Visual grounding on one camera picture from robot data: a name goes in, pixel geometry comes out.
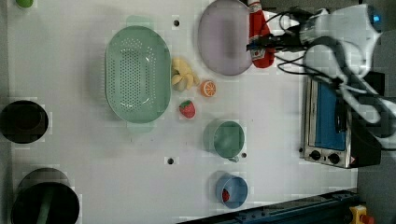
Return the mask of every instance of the purple plate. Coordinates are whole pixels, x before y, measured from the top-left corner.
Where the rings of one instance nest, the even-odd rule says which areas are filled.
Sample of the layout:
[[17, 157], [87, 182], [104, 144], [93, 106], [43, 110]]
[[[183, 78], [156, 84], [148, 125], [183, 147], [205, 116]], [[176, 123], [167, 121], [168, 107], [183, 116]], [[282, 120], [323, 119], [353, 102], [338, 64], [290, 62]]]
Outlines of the purple plate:
[[225, 76], [248, 70], [248, 19], [248, 8], [238, 0], [218, 0], [207, 7], [198, 28], [198, 48], [207, 67]]

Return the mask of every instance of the black bowl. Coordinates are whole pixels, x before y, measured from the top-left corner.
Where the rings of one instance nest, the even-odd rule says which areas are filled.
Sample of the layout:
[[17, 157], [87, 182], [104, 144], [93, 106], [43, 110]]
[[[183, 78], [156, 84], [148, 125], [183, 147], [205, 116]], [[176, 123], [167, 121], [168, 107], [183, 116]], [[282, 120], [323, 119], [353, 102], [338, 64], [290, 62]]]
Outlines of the black bowl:
[[0, 114], [0, 132], [14, 143], [33, 143], [44, 135], [48, 127], [46, 111], [31, 101], [9, 104]]

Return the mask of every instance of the oven knob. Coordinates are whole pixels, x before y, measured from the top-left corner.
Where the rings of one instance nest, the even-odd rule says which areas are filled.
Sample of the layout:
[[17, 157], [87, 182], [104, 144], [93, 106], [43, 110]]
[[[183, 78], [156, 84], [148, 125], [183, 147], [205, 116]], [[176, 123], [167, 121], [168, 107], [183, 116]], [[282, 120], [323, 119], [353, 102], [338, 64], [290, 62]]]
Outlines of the oven knob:
[[332, 164], [337, 164], [340, 162], [340, 157], [337, 154], [332, 154], [328, 158]]
[[314, 160], [314, 161], [318, 161], [320, 159], [320, 152], [314, 150], [311, 152], [311, 154], [309, 154], [309, 156]]

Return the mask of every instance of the banana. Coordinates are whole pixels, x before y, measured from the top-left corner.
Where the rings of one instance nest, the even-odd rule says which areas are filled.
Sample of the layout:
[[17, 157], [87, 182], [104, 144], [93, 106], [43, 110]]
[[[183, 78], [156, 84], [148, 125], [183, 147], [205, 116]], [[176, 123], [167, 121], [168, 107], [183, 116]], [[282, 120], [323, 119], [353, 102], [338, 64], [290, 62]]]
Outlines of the banana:
[[192, 73], [192, 76], [194, 77], [195, 86], [198, 86], [201, 83], [201, 80], [198, 78], [198, 76], [195, 73]]
[[194, 77], [192, 74], [187, 74], [185, 75], [185, 78], [187, 79], [187, 90], [189, 90], [192, 86], [192, 83], [194, 82]]
[[192, 73], [190, 66], [181, 58], [173, 58], [172, 65], [181, 75]]
[[192, 85], [197, 86], [201, 82], [198, 76], [192, 72], [189, 64], [181, 58], [176, 57], [172, 59], [172, 68], [175, 70], [174, 74], [179, 74], [172, 77], [172, 85], [177, 84], [177, 89], [179, 91], [184, 91], [184, 88], [189, 90]]
[[176, 85], [178, 82], [181, 81], [181, 79], [183, 79], [183, 76], [181, 75], [174, 75], [172, 77], [172, 85]]

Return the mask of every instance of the yellow object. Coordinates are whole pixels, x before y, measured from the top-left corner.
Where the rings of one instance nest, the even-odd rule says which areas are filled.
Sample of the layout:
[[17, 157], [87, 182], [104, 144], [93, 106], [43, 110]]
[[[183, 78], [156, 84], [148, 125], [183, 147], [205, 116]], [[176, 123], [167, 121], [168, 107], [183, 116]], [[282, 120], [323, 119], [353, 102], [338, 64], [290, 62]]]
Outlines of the yellow object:
[[172, 77], [172, 85], [176, 85], [178, 91], [189, 90], [193, 84], [198, 85], [201, 82], [198, 76], [192, 72], [191, 67], [185, 60], [173, 58], [172, 67], [176, 70], [176, 74]]
[[350, 224], [364, 224], [361, 222], [361, 216], [367, 215], [367, 208], [365, 206], [359, 205], [355, 207], [349, 207], [349, 210], [352, 212], [353, 220]]

